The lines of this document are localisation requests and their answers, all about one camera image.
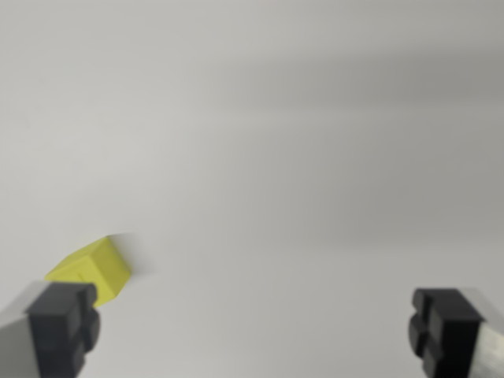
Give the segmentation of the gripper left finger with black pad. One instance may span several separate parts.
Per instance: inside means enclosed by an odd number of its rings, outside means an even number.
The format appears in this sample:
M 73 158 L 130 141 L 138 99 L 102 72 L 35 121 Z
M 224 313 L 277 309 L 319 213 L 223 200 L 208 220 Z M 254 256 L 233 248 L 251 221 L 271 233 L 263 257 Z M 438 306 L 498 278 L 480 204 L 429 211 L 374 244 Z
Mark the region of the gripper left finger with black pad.
M 98 342 L 92 283 L 34 281 L 1 311 L 2 377 L 77 377 Z

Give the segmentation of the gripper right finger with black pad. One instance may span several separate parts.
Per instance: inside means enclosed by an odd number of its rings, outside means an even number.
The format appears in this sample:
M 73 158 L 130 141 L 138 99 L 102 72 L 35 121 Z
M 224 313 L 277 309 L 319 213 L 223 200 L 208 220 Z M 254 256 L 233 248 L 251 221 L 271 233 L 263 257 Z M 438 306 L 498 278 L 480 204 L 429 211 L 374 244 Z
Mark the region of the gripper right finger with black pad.
M 408 337 L 427 377 L 502 377 L 503 312 L 473 288 L 418 288 Z

